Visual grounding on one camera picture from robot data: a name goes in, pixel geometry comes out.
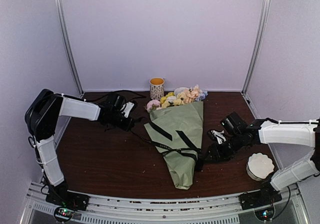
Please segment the black printed ribbon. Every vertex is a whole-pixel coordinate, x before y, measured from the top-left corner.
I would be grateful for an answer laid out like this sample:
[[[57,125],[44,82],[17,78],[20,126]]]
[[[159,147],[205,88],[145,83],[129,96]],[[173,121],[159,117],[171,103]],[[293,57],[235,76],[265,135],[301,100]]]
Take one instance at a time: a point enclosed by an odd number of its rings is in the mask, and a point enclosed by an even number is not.
[[[139,117],[138,119],[134,119],[135,123],[139,123],[141,122],[142,120],[144,120],[145,117]],[[145,139],[144,137],[138,135],[137,133],[133,132],[132,129],[129,131],[131,132],[133,135],[137,136],[139,139],[141,139],[143,142],[146,142],[154,147],[158,147],[158,148],[161,148],[161,149],[164,149],[163,152],[161,152],[161,155],[163,157],[167,156],[169,153],[172,153],[172,152],[176,152],[178,154],[180,154],[181,156],[184,156],[184,157],[190,157],[192,158],[194,161],[195,161],[195,171],[197,172],[200,172],[203,170],[203,166],[204,166],[204,156],[202,154],[202,149],[201,148],[198,148],[196,147],[191,141],[190,139],[185,135],[185,133],[183,131],[180,131],[180,130],[177,130],[177,134],[178,136],[182,139],[182,141],[186,144],[187,147],[185,148],[172,148],[172,147],[169,147],[165,144],[162,144],[162,143],[159,143],[159,142],[155,142],[153,140],[148,140],[148,139]]]

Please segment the pale pink rose stem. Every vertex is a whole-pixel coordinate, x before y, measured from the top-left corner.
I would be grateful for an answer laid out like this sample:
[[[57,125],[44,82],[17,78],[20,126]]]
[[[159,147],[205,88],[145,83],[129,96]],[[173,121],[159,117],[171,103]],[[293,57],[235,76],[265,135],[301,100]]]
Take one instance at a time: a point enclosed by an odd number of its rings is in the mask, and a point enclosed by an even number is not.
[[[145,109],[148,113],[150,113],[153,110],[156,110],[157,108],[161,107],[161,102],[157,99],[150,100],[146,106]]]

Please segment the green wrapping paper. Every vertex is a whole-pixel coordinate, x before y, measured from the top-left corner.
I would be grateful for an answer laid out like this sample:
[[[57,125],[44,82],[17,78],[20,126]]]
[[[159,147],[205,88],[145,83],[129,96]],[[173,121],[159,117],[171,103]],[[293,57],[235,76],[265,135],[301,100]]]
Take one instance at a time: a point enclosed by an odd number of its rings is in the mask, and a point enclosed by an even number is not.
[[[152,111],[150,122],[145,129],[151,140],[172,148],[185,148],[186,144],[178,136],[177,130],[183,131],[190,141],[202,148],[204,103],[192,102],[177,107],[168,107]],[[156,147],[158,152],[164,149]],[[163,157],[175,188],[188,190],[193,184],[195,161],[176,152]]]

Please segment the blue fake flower stem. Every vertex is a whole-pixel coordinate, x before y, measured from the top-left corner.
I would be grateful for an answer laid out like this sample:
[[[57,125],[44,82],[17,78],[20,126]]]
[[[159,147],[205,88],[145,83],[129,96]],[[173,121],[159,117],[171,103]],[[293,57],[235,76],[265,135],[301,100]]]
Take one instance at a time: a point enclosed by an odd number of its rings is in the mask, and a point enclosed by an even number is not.
[[[207,91],[199,90],[198,96],[196,97],[196,101],[203,101],[208,95]]]

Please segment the pink fake flower stem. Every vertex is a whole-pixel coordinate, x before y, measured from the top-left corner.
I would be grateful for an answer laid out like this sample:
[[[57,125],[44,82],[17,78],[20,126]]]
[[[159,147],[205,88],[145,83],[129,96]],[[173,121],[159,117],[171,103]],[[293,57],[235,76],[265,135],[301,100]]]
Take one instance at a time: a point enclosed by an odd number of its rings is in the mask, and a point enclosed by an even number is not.
[[[185,89],[181,92],[182,98],[185,104],[192,103],[195,101],[200,101],[203,91],[199,88],[198,85]]]

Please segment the cream fake flower bunch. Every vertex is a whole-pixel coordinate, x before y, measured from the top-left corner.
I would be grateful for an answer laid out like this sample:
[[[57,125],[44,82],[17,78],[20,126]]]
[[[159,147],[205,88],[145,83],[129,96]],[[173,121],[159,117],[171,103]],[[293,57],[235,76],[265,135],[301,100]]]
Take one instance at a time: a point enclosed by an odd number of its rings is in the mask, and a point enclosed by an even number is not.
[[[180,106],[185,104],[185,97],[184,93],[179,93],[177,96],[174,95],[173,92],[168,93],[166,96],[161,97],[160,99],[160,107],[168,108],[173,106]]]

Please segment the white round bowl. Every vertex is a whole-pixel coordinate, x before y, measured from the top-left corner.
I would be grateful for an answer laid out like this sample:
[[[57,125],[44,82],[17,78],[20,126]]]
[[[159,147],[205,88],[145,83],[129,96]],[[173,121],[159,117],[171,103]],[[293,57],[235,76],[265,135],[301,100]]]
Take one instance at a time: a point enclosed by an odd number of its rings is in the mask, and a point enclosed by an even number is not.
[[[176,88],[174,90],[174,94],[177,96],[179,93],[183,92],[184,90],[189,90],[189,88],[187,87],[179,87],[179,88]]]

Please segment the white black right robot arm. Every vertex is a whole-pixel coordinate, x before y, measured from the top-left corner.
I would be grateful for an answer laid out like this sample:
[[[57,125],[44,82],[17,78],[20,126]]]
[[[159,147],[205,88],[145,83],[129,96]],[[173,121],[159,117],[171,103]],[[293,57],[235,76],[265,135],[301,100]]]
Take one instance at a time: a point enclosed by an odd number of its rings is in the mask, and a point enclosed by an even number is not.
[[[214,130],[208,131],[212,144],[208,147],[204,159],[211,163],[226,162],[242,148],[255,144],[287,145],[293,147],[294,150],[297,150],[299,146],[309,148],[309,153],[299,160],[268,176],[264,188],[256,194],[256,200],[265,205],[275,197],[276,191],[320,174],[319,122],[318,119],[280,121],[265,118],[255,119],[248,124],[233,112],[221,121],[228,137]]]

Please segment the white scalloped bowl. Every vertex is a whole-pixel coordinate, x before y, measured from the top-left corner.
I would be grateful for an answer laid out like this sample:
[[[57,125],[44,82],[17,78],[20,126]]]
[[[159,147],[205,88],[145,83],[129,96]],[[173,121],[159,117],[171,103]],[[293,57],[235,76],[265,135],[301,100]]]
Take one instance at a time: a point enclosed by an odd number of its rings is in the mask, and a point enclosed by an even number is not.
[[[247,161],[248,176],[255,181],[263,181],[275,169],[272,159],[262,153],[252,154]]]

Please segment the patterned cup yellow inside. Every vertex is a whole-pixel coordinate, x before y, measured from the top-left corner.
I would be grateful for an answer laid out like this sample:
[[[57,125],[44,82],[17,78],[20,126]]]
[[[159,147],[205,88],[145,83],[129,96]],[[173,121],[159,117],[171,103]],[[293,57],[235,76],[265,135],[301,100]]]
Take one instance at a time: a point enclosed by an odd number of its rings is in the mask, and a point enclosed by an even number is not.
[[[160,77],[151,78],[149,81],[149,95],[152,100],[160,100],[165,92],[165,80]]]

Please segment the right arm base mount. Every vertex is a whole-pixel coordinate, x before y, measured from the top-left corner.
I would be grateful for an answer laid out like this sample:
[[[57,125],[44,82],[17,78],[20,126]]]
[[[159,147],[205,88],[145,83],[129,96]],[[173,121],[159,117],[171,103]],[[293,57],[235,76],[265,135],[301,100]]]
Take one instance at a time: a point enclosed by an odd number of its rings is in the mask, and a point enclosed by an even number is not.
[[[265,184],[260,190],[244,192],[239,200],[242,210],[254,209],[256,218],[267,222],[275,216],[274,204],[282,200],[282,195],[270,184]]]

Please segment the aluminium front rail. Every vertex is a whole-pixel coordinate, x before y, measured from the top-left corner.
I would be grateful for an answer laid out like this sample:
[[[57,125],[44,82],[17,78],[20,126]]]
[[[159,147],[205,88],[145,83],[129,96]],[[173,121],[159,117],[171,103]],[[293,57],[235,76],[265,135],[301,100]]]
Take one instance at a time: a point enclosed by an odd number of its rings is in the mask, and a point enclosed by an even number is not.
[[[281,191],[279,202],[243,209],[240,195],[183,199],[130,199],[89,195],[85,211],[68,223],[309,223],[296,185]]]

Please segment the left aluminium frame post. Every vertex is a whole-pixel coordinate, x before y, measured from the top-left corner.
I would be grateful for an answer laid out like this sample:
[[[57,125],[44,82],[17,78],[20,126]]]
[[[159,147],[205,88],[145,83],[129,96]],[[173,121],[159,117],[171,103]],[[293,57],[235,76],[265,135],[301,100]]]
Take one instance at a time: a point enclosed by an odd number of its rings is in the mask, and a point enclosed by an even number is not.
[[[63,44],[64,44],[64,49],[65,49],[66,57],[67,57],[67,60],[68,60],[68,65],[69,65],[70,70],[71,70],[71,75],[72,75],[73,81],[74,81],[74,83],[76,85],[78,94],[80,96],[83,96],[84,90],[83,90],[83,87],[81,85],[79,74],[78,74],[78,71],[77,71],[77,68],[76,68],[76,64],[75,64],[75,61],[74,61],[74,56],[73,56],[71,43],[70,43],[68,30],[67,30],[67,24],[66,24],[66,21],[65,21],[66,19],[65,19],[65,14],[64,14],[64,10],[63,10],[63,0],[54,0],[54,1],[55,1],[56,9],[57,9],[60,30],[61,30],[61,33],[62,33],[62,41],[63,41]]]

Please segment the aluminium frame post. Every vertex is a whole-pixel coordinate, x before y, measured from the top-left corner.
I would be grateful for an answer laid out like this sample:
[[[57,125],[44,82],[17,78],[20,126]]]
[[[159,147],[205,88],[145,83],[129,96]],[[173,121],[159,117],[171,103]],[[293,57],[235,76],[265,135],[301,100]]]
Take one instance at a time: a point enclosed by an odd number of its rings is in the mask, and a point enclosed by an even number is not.
[[[269,12],[270,12],[270,6],[271,6],[271,1],[272,0],[262,0],[262,8],[260,11],[260,18],[259,18],[259,23],[258,23],[258,29],[257,29],[257,35],[256,35],[256,39],[254,42],[254,48],[253,48],[253,52],[251,55],[251,61],[249,64],[249,69],[245,78],[245,82],[244,82],[244,86],[242,88],[242,94],[246,95],[249,87],[250,87],[250,83],[254,74],[254,70],[255,70],[255,66],[259,57],[259,53],[261,50],[261,46],[262,46],[262,42],[263,42],[263,36],[264,36],[264,32],[267,26],[267,20],[269,17]]]
[[[65,49],[66,57],[67,57],[67,60],[68,60],[68,65],[69,65],[70,70],[71,70],[71,75],[72,75],[73,81],[74,81],[74,83],[76,85],[78,94],[80,96],[83,96],[84,90],[83,90],[83,87],[81,85],[79,74],[78,74],[78,71],[77,71],[77,68],[76,68],[76,64],[75,64],[75,61],[74,61],[74,56],[73,56],[71,43],[70,43],[68,30],[67,30],[67,24],[66,24],[66,21],[65,21],[66,19],[65,19],[65,14],[64,14],[64,10],[63,10],[63,0],[54,0],[54,1],[55,1],[56,9],[57,9],[60,30],[61,30],[61,33],[62,33],[62,41],[63,41],[63,44],[64,44],[64,49]]]

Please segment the right aluminium frame post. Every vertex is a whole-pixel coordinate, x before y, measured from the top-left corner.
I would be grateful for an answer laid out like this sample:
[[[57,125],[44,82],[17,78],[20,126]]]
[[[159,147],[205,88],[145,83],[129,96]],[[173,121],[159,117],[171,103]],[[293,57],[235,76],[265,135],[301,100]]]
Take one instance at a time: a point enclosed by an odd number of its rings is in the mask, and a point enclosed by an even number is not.
[[[267,20],[269,17],[269,12],[270,12],[270,6],[271,6],[271,1],[272,0],[262,0],[262,8],[260,11],[260,18],[259,18],[259,23],[258,23],[258,29],[257,29],[257,35],[256,35],[256,39],[254,42],[254,48],[253,48],[253,52],[251,55],[251,61],[249,64],[249,69],[245,78],[245,82],[244,82],[244,86],[242,88],[242,94],[246,95],[249,87],[250,87],[250,83],[254,74],[254,70],[255,70],[255,66],[259,57],[259,53],[261,50],[261,46],[262,46],[262,42],[263,42],[263,36],[264,36],[264,32],[267,26]]]

